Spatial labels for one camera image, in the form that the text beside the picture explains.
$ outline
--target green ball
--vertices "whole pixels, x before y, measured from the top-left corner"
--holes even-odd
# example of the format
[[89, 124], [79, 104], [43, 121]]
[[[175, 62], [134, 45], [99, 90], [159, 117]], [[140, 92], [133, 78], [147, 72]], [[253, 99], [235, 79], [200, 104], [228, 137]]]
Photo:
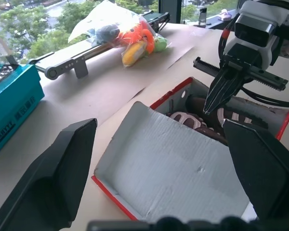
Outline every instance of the green ball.
[[164, 37], [155, 37], [154, 38], [154, 52], [161, 52], [167, 47], [167, 39]]

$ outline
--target orange toy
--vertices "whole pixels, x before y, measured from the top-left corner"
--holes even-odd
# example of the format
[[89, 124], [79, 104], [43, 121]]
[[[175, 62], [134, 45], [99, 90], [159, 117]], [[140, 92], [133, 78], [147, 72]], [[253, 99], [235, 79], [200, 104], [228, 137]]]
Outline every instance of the orange toy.
[[144, 36], [146, 36], [145, 40], [148, 44], [146, 50], [151, 54], [154, 50], [154, 38], [144, 21], [140, 21], [139, 24], [129, 31], [120, 32], [117, 39], [122, 46], [128, 46], [144, 40]]

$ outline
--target small bottle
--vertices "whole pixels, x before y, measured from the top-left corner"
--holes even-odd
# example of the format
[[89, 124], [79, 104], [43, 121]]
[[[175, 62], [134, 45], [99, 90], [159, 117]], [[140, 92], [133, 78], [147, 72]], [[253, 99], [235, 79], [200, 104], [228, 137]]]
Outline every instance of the small bottle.
[[198, 27], [206, 28], [206, 25], [207, 25], [207, 8], [202, 8], [200, 9]]

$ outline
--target yellow toy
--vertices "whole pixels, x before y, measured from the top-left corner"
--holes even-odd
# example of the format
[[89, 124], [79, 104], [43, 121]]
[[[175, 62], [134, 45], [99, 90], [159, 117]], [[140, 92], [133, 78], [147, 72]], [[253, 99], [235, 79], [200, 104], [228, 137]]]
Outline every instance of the yellow toy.
[[122, 55], [122, 62], [124, 66], [133, 65], [139, 58], [141, 58], [146, 50], [147, 42], [139, 41], [130, 45]]

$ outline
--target teal box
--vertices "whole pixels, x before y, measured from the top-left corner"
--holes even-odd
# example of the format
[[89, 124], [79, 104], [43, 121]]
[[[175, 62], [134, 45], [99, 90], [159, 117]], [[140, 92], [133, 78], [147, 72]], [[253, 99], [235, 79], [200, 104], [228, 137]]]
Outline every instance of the teal box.
[[34, 65], [0, 64], [0, 149], [44, 97]]

